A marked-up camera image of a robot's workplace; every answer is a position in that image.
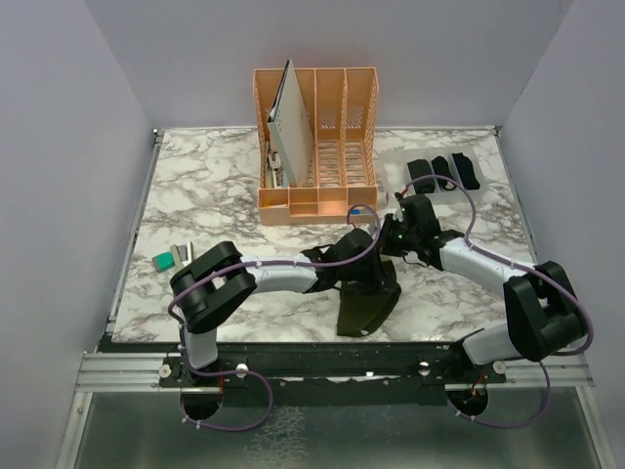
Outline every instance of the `marble tabletop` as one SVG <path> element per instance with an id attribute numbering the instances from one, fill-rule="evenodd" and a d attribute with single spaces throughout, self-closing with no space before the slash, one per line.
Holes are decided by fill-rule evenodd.
<path id="1" fill-rule="evenodd" d="M 375 154 L 389 149 L 472 146 L 488 181 L 478 203 L 474 240 L 530 261 L 528 244 L 497 142 L 491 130 L 379 130 Z M 175 342 L 166 313 L 171 271 L 159 274 L 151 258 L 192 240 L 196 255 L 231 240 L 240 252 L 294 255 L 335 242 L 343 225 L 266 227 L 256 209 L 260 156 L 255 128 L 182 129 L 165 133 L 144 217 L 113 330 L 114 342 Z M 437 206 L 443 229 L 464 231 L 468 203 Z M 220 341 L 440 341 L 456 340 L 505 320 L 503 302 L 480 286 L 434 268 L 394 260 L 402 293 L 381 328 L 364 338 L 336 335 L 339 292 L 253 295 L 218 329 Z"/>

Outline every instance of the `black mounting plate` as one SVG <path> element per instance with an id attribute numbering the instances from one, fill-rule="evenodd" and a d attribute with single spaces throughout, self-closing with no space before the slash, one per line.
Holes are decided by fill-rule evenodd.
<path id="1" fill-rule="evenodd" d="M 451 342 L 410 343 L 221 343 L 219 360 L 210 370 L 236 369 L 245 363 L 271 383 L 276 405 L 445 405 L 444 386 L 473 384 L 483 374 L 487 383 L 502 383 L 492 364 L 460 369 Z M 180 357 L 163 361 L 172 374 L 163 388 L 217 386 L 219 380 L 191 375 Z M 367 380 L 371 374 L 384 378 Z M 357 377 L 343 382 L 332 378 Z M 229 401 L 258 405 L 262 383 L 253 377 L 229 376 Z M 218 399 L 206 395 L 207 399 Z"/>

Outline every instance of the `gray wall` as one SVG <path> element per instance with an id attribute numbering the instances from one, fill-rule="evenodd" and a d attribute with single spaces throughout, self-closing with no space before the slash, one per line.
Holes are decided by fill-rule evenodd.
<path id="1" fill-rule="evenodd" d="M 515 105 L 503 151 L 540 259 L 590 309 L 596 396 L 625 467 L 625 2 L 577 0 Z"/>
<path id="2" fill-rule="evenodd" d="M 571 0 L 86 0 L 158 127 L 255 122 L 252 69 L 375 65 L 381 125 L 503 124 Z"/>
<path id="3" fill-rule="evenodd" d="M 150 126 L 80 0 L 4 2 L 0 70 L 0 465 L 53 467 Z"/>

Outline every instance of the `green block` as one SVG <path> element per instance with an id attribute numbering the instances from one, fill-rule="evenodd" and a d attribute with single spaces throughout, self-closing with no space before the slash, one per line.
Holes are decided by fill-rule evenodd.
<path id="1" fill-rule="evenodd" d="M 152 264 L 157 272 L 165 272 L 174 267 L 174 256 L 171 252 L 163 252 L 152 257 Z"/>

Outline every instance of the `black foam piece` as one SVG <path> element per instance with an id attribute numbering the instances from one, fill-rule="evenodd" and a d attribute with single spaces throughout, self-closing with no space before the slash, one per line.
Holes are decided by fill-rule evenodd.
<path id="1" fill-rule="evenodd" d="M 449 163 L 442 156 L 437 156 L 432 160 L 432 168 L 434 169 L 434 174 L 438 176 L 445 176 L 446 178 L 453 179 L 455 181 L 454 177 L 451 175 L 451 171 L 449 170 Z M 456 189 L 453 184 L 441 179 L 437 179 L 437 183 L 441 191 L 453 191 Z"/>
<path id="2" fill-rule="evenodd" d="M 451 157 L 456 164 L 456 169 L 460 175 L 460 181 L 467 191 L 477 191 L 480 188 L 473 162 L 464 153 L 452 153 Z"/>
<path id="3" fill-rule="evenodd" d="M 415 180 L 421 176 L 428 176 L 433 174 L 430 163 L 427 159 L 415 159 L 408 163 L 408 171 L 410 172 L 410 180 Z M 433 193 L 435 190 L 434 178 L 426 179 L 413 184 L 415 193 Z"/>

